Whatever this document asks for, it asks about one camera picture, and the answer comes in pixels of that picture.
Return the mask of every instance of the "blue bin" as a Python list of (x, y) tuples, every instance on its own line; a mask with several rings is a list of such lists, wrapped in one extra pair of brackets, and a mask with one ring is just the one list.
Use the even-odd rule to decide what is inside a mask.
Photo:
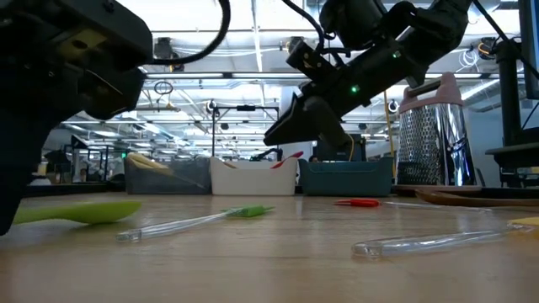
[(309, 163), (300, 159), (303, 193), (333, 197), (384, 197), (391, 193), (392, 157), (378, 162)]

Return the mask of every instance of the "black cable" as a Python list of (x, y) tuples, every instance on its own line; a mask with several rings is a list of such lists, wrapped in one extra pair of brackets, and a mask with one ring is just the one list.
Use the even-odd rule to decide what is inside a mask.
[(325, 39), (324, 38), (325, 36), (323, 34), (323, 30), (322, 30), (322, 26), (320, 26), (320, 24), (318, 24), (317, 21), (310, 14), (308, 14), (302, 8), (295, 5), (292, 1), (290, 1), (290, 0), (282, 0), (282, 1), (289, 8), (291, 8), (294, 12), (299, 13), (303, 18), (305, 18), (307, 21), (309, 21), (309, 23), (314, 27), (314, 29), (318, 33), (318, 44), (317, 44), (317, 47), (314, 50), (316, 52), (321, 51), (323, 49), (323, 42), (324, 42), (324, 39)]
[[(492, 17), (490, 16), (490, 14), (488, 14), (487, 10), (485, 9), (485, 7), (479, 2), (479, 0), (473, 0), (473, 4), (475, 4), (475, 6), (478, 8), (479, 12), (481, 12), (481, 14), (487, 19), (487, 21), (490, 23), (490, 26), (492, 26), (494, 28), (494, 30), (496, 31), (496, 33), (499, 35), (499, 37), (505, 41), (505, 43), (509, 44), (510, 47), (511, 47), (511, 50), (514, 52), (514, 54), (520, 59), (520, 61), (522, 61), (522, 64), (524, 65), (524, 68), (525, 69), (528, 69), (532, 74), (533, 76), (539, 80), (539, 72), (537, 71), (537, 69), (535, 69), (533, 67), (533, 65), (522, 55), (522, 53), (520, 52), (519, 49), (516, 48), (515, 44), (511, 42), (511, 40), (507, 37), (507, 35), (504, 33), (504, 31), (498, 26), (498, 24), (496, 24), (496, 21), (494, 21), (494, 19), (492, 19)], [(530, 120), (531, 116), (533, 115), (533, 113), (536, 111), (537, 109), (537, 105), (531, 110), (530, 114), (528, 115), (528, 118), (526, 118), (526, 122), (523, 124), (522, 126), (522, 130), (525, 129), (528, 121)]]
[(530, 114), (528, 114), (528, 118), (526, 118), (526, 121), (525, 121), (524, 124), (522, 125), (522, 130), (524, 130), (524, 128), (526, 127), (526, 125), (527, 125), (528, 122), (530, 121), (531, 116), (532, 116), (533, 113), (536, 111), (536, 109), (537, 109), (538, 106), (539, 106), (539, 101), (537, 101), (536, 106), (534, 106), (533, 109), (531, 110)]
[[(318, 10), (318, 19), (320, 19), (320, 0), (317, 0), (317, 10)], [(335, 39), (334, 37), (337, 37), (337, 35), (335, 35), (332, 38), (331, 35), (328, 35), (327, 33), (324, 33), (323, 37), (324, 37), (324, 39), (328, 40), (328, 47), (331, 47), (331, 40)], [(339, 64), (339, 60), (344, 64), (343, 60), (339, 57), (339, 54), (331, 54), (330, 56), (328, 56), (329, 64), (331, 64), (331, 57), (335, 58), (335, 60), (337, 61), (337, 64)]]
[(227, 36), (228, 28), (230, 27), (230, 19), (232, 17), (230, 0), (219, 0), (219, 4), (221, 4), (222, 10), (221, 28), (219, 29), (216, 38), (204, 50), (202, 50), (198, 54), (178, 59), (154, 59), (152, 64), (165, 66), (174, 64), (187, 64), (198, 61), (211, 54), (222, 43), (222, 41), (224, 41), (225, 37)]

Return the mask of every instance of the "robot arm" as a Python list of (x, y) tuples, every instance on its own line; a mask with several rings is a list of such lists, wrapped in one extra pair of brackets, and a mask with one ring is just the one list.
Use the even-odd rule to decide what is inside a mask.
[(261, 154), (258, 154), (256, 156), (252, 156), (249, 161), (251, 161), (251, 162), (262, 161), (262, 159), (264, 159), (264, 157), (268, 156), (272, 152), (275, 152), (277, 154), (277, 161), (282, 160), (282, 158), (283, 158), (283, 150), (281, 150), (280, 148), (271, 148), (271, 149), (269, 149), (267, 151), (264, 151)]
[(316, 51), (305, 43), (295, 47), (287, 63), (312, 81), (266, 132), (264, 143), (322, 138), (335, 147), (346, 144), (340, 117), (370, 105), (371, 98), (403, 79), (412, 88), (422, 85), (429, 65), (459, 46), (471, 4), (436, 0), (423, 9), (400, 2), (387, 12), (379, 0), (328, 0), (320, 14), (325, 33), (337, 35), (344, 51), (364, 52), (346, 65), (332, 66), (323, 54), (333, 50)]

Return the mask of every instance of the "white wall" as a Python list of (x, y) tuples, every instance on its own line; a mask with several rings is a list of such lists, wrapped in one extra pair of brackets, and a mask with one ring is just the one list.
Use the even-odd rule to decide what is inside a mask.
[[(499, 95), (491, 97), (491, 101), (493, 104), (498, 103)], [(530, 109), (520, 111), (522, 123), (530, 112)], [(499, 187), (499, 166), (494, 157), (485, 155), (485, 152), (489, 149), (500, 148), (504, 144), (501, 109), (493, 109), (487, 113), (473, 113), (466, 110), (465, 115), (475, 167), (481, 169), (488, 187)], [(539, 111), (533, 114), (526, 128), (537, 126), (539, 126)]]

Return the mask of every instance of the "workbench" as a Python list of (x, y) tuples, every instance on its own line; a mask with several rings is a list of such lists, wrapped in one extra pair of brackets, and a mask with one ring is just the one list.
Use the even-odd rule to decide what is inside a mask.
[[(352, 244), (360, 241), (495, 228), (537, 212), (485, 215), (353, 208), (334, 206), (333, 198), (301, 196), (120, 193), (33, 198), (23, 206), (126, 199), (143, 201), (143, 206), (116, 224), (43, 221), (14, 226), (0, 238), (0, 302), (493, 303), (539, 298), (539, 240), (529, 237), (379, 262), (350, 253)], [(271, 205), (275, 210), (170, 237), (115, 241), (117, 232), (135, 226), (239, 205)]]

